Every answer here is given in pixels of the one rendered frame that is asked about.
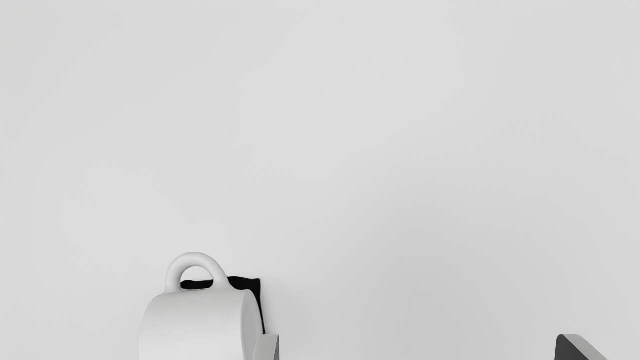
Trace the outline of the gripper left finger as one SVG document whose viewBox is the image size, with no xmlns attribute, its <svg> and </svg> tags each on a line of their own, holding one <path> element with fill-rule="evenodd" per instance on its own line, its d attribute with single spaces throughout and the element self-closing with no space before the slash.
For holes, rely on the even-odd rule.
<svg viewBox="0 0 640 360">
<path fill-rule="evenodd" d="M 251 360 L 281 360 L 280 336 L 277 333 L 259 335 Z"/>
</svg>

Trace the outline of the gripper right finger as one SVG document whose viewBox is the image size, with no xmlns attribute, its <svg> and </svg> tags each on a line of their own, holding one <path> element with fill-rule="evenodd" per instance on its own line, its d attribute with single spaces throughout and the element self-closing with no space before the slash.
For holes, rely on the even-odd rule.
<svg viewBox="0 0 640 360">
<path fill-rule="evenodd" d="M 554 360 L 608 360 L 588 340 L 578 334 L 560 334 L 555 343 Z"/>
</svg>

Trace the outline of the white mug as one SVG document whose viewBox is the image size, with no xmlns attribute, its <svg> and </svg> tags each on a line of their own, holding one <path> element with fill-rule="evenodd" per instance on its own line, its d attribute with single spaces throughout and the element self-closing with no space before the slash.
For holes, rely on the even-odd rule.
<svg viewBox="0 0 640 360">
<path fill-rule="evenodd" d="M 186 291 L 182 275 L 205 269 L 213 283 Z M 263 334 L 258 301 L 248 289 L 235 289 L 212 257 L 188 252 L 166 272 L 165 289 L 142 317 L 139 360 L 252 360 Z"/>
</svg>

